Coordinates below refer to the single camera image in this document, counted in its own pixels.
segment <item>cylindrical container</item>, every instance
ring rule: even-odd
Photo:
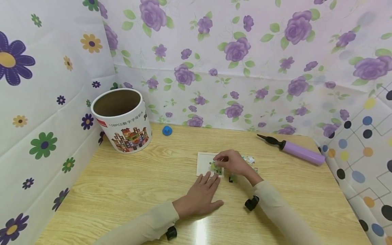
[[[150,122],[138,91],[107,91],[93,101],[91,111],[118,152],[135,153],[151,142]]]

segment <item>blue dot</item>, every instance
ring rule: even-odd
[[[366,117],[364,117],[364,118],[362,119],[362,123],[363,123],[364,125],[370,125],[370,124],[372,124],[372,121],[373,121],[373,119],[372,119],[371,116],[366,116]]]
[[[339,140],[339,147],[342,149],[346,148],[347,147],[347,140],[345,140],[345,139]]]
[[[379,224],[372,224],[372,230],[377,236],[384,235],[384,229]]]
[[[360,171],[353,171],[351,173],[352,178],[358,183],[365,182],[365,176]]]

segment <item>beige sleeve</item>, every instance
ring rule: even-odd
[[[159,239],[179,219],[172,202],[160,204],[147,213],[115,228],[94,245],[139,245]]]
[[[280,229],[291,245],[321,245],[302,218],[292,210],[282,196],[267,181],[254,186],[259,205],[270,220]]]

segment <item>purple flower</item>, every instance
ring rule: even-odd
[[[25,66],[35,65],[33,57],[22,55],[26,46],[20,40],[8,44],[7,36],[0,31],[0,79],[5,75],[7,83],[12,86],[20,84],[20,77],[30,79],[33,73]]]
[[[218,75],[218,70],[215,68],[212,68],[211,70],[208,71],[208,73],[210,74],[210,76],[216,76],[216,75]]]
[[[86,115],[82,117],[82,124],[80,126],[83,127],[83,130],[90,129],[90,127],[93,125],[93,121],[94,118],[92,115],[86,113]]]
[[[354,41],[356,36],[357,35],[353,31],[343,33],[339,37],[339,41],[336,43],[336,46],[337,47],[346,47],[349,42]]]
[[[56,199],[53,201],[54,205],[52,207],[52,210],[54,210],[55,212],[57,211],[58,207],[60,207],[61,203],[64,201],[64,198],[68,195],[68,193],[68,188],[63,191],[60,191],[58,197],[56,197]]]
[[[306,107],[302,106],[301,108],[299,108],[295,111],[295,115],[304,116],[307,111],[308,111],[308,109],[306,109]]]
[[[325,86],[326,86],[327,88],[329,88],[329,89],[333,89],[334,87],[336,87],[336,83],[335,83],[335,82],[332,82],[332,81],[329,81],[329,82],[326,82],[326,83],[325,83]]]
[[[311,18],[312,12],[309,10],[295,12],[285,29],[286,39],[294,45],[301,40],[306,40],[312,30],[312,25],[309,22]]]
[[[233,103],[230,107],[225,109],[225,114],[228,118],[238,117],[241,115],[244,106],[239,103]]]
[[[244,16],[244,29],[249,32],[252,29],[253,18],[250,15]]]
[[[189,56],[192,54],[192,50],[190,49],[184,49],[181,52],[181,59],[186,60],[187,58],[189,58]]]
[[[158,81],[150,78],[147,80],[147,85],[149,89],[156,89],[158,87]]]
[[[343,121],[346,121],[350,117],[350,114],[348,113],[347,110],[340,110],[340,118]]]
[[[99,10],[101,11],[101,16],[104,17],[105,19],[107,19],[107,10],[106,10],[105,6],[103,4],[101,4],[101,2],[98,2],[98,7],[99,7]]]
[[[26,229],[26,221],[28,219],[29,216],[23,217],[23,213],[20,213],[16,219],[9,219],[5,224],[5,228],[0,229],[0,243],[7,245],[10,240],[15,241],[19,237],[19,232]]]
[[[287,125],[283,129],[279,129],[278,134],[294,134],[295,130],[297,130],[295,127]]]
[[[203,34],[208,34],[210,33],[210,28],[212,27],[212,20],[208,18],[207,16],[204,16],[197,22],[197,25],[199,26],[199,33]]]
[[[24,188],[26,190],[27,188],[30,188],[33,184],[34,184],[34,179],[33,178],[26,179],[26,181],[23,182],[22,188]]]
[[[296,79],[291,80],[288,93],[289,95],[300,96],[308,89],[308,86],[309,84],[305,81],[305,77],[300,76]]]
[[[188,67],[184,64],[181,64],[174,68],[174,75],[176,76],[176,80],[185,85],[190,85],[196,78],[195,74],[188,70]]]
[[[239,93],[237,93],[236,91],[233,91],[230,93],[231,97],[235,100],[238,100],[238,96],[240,95]]]
[[[280,67],[283,70],[290,69],[291,68],[291,64],[293,64],[293,63],[294,63],[293,57],[290,56],[288,59],[283,59],[282,60],[282,62],[280,64]]]
[[[118,44],[117,34],[108,25],[103,26],[105,28],[107,41],[109,42],[109,49],[116,50]]]
[[[203,125],[203,118],[198,115],[194,115],[187,121],[187,125],[191,127],[201,127]]]
[[[356,69],[353,73],[354,76],[363,80],[375,80],[392,70],[392,57],[384,55],[376,59],[365,58],[355,64],[354,68]]]
[[[159,58],[166,57],[165,52],[167,48],[165,48],[162,44],[160,44],[158,47],[155,47],[154,50],[155,50],[155,55],[158,56]]]
[[[190,105],[188,108],[191,110],[191,112],[197,112],[197,107],[194,105]]]
[[[266,89],[259,89],[256,91],[256,98],[257,99],[264,99],[264,97],[268,94],[268,90]]]
[[[65,103],[65,97],[62,95],[59,95],[59,97],[57,97],[57,103],[59,105],[63,105]]]
[[[91,85],[93,86],[93,88],[99,88],[101,86],[101,83],[98,81],[95,81]]]
[[[317,61],[312,61],[306,64],[306,67],[303,71],[311,71],[313,68],[315,68],[318,65]]]
[[[140,14],[143,22],[155,31],[166,26],[166,13],[159,7],[158,0],[140,0]]]
[[[132,84],[130,84],[129,82],[124,82],[124,86],[125,86],[126,88],[133,89]]]
[[[251,45],[245,37],[239,38],[236,42],[229,42],[224,50],[226,60],[240,61],[249,53],[250,48]]]
[[[195,98],[195,103],[196,105],[204,105],[205,98],[199,95],[198,97]]]

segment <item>yellow dot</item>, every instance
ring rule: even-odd
[[[342,152],[340,153],[340,159],[341,159],[342,161],[347,161],[347,159],[348,159],[348,152],[347,152],[347,151],[342,151]]]
[[[0,65],[11,68],[14,67],[16,64],[16,60],[14,56],[7,52],[0,52]]]
[[[369,207],[372,208],[374,207],[374,200],[368,196],[364,197],[363,200],[365,201],[365,204]]]
[[[373,155],[373,149],[370,147],[365,147],[363,149],[363,155],[364,156],[372,156]]]
[[[371,109],[376,104],[375,98],[369,98],[366,100],[365,104],[363,105],[365,109]]]
[[[336,152],[335,152],[334,149],[329,149],[329,151],[328,151],[328,156],[329,156],[330,158],[334,158],[334,157],[335,157],[335,154],[336,154]]]

